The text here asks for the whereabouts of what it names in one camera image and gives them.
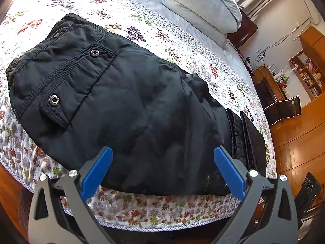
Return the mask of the wooden desk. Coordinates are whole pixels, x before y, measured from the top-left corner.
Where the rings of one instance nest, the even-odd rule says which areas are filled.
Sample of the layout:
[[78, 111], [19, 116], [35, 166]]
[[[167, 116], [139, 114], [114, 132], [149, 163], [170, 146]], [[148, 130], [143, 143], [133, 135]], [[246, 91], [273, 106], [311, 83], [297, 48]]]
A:
[[255, 69], [253, 71], [252, 80], [264, 109], [276, 101], [286, 100], [286, 96], [273, 78], [267, 65], [262, 64]]

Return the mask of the black office chair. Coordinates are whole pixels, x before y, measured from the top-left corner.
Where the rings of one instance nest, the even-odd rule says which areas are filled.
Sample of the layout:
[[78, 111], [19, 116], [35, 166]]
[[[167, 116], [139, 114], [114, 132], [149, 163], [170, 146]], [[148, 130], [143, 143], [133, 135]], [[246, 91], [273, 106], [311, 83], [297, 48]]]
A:
[[264, 113], [270, 126], [281, 120], [300, 116], [302, 114], [300, 96], [297, 95], [287, 100], [276, 101], [266, 107]]

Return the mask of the grey pillow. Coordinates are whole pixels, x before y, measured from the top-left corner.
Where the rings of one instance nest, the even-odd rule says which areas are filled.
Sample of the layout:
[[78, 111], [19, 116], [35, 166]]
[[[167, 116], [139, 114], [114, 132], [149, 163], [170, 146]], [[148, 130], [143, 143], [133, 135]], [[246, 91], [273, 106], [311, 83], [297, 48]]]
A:
[[202, 20], [223, 34], [241, 27], [242, 13], [235, 0], [164, 0], [164, 5], [191, 23]]
[[222, 49], [225, 49], [228, 42], [226, 35], [221, 33], [218, 29], [209, 24], [198, 14], [191, 11], [190, 9], [175, 0], [164, 0], [163, 4], [169, 10], [173, 11], [177, 15], [181, 16], [184, 20], [189, 22], [192, 26], [194, 26], [204, 35], [212, 39]]

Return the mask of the grey bottom pillow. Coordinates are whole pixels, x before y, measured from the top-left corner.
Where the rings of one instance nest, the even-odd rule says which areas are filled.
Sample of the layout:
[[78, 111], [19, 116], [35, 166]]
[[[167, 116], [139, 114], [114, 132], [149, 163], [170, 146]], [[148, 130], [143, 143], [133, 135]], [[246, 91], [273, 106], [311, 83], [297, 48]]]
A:
[[228, 42], [226, 35], [221, 33], [218, 29], [209, 24], [198, 14], [191, 11], [190, 9], [175, 0], [164, 0], [163, 4], [169, 10], [173, 11], [177, 15], [181, 16], [184, 20], [189, 22], [192, 26], [194, 26], [204, 35], [212, 39], [222, 49], [225, 49]]

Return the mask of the black pants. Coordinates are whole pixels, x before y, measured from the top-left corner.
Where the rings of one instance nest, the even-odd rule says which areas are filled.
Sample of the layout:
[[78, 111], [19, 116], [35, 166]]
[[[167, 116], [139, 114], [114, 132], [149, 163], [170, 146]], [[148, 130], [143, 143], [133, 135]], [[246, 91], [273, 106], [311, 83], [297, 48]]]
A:
[[112, 149], [106, 188], [224, 196], [219, 146], [267, 174], [263, 135], [244, 113], [224, 108], [198, 75], [78, 15], [64, 16], [6, 76], [20, 124], [59, 164], [80, 169]]

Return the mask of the dark wooden headboard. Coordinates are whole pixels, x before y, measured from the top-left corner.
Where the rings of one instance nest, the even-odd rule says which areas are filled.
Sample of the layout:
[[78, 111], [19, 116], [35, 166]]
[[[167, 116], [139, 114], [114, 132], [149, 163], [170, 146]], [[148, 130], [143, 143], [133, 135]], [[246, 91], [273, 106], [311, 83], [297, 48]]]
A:
[[258, 29], [257, 25], [249, 19], [240, 5], [239, 8], [242, 14], [241, 26], [238, 31], [228, 34], [227, 37], [236, 49], [239, 49], [244, 43], [246, 43]]

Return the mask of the floral quilted bedspread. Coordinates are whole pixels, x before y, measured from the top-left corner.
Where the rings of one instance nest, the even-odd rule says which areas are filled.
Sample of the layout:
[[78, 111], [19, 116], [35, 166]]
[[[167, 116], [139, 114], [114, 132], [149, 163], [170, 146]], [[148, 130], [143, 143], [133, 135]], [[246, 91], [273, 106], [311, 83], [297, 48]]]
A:
[[[234, 113], [245, 113], [263, 135], [267, 176], [276, 177], [275, 152], [261, 102], [231, 44], [221, 48], [156, 0], [14, 0], [1, 24], [1, 164], [25, 188], [33, 191], [43, 173], [58, 177], [66, 170], [30, 139], [16, 119], [5, 71], [12, 60], [43, 41], [68, 13], [198, 74], [213, 98]], [[194, 228], [230, 217], [238, 200], [231, 195], [141, 196], [99, 188], [88, 204], [102, 226], [150, 232]]]

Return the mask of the dark bedside table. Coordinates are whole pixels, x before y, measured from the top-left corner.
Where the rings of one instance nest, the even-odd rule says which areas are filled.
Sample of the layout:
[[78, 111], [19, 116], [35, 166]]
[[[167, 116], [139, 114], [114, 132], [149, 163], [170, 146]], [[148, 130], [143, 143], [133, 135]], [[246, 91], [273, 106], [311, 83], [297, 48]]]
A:
[[240, 55], [242, 62], [244, 63], [248, 73], [253, 76], [253, 69], [250, 65], [250, 62], [244, 57], [244, 55], [239, 51], [238, 54]]

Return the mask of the grey top pillow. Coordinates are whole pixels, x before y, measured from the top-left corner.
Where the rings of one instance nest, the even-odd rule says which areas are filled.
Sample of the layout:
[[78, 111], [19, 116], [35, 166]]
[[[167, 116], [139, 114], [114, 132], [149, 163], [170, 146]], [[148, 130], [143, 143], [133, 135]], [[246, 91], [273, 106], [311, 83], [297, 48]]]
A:
[[223, 34], [241, 27], [242, 13], [235, 0], [164, 0], [164, 5], [191, 23], [202, 20]]

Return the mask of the wooden wall shelf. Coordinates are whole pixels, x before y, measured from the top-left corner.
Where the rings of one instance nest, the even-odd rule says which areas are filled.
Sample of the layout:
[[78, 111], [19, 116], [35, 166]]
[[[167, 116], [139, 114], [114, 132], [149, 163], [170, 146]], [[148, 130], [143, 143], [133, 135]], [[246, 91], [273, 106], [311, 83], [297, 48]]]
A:
[[324, 35], [312, 26], [299, 39], [302, 50], [289, 59], [289, 64], [313, 100], [324, 93]]

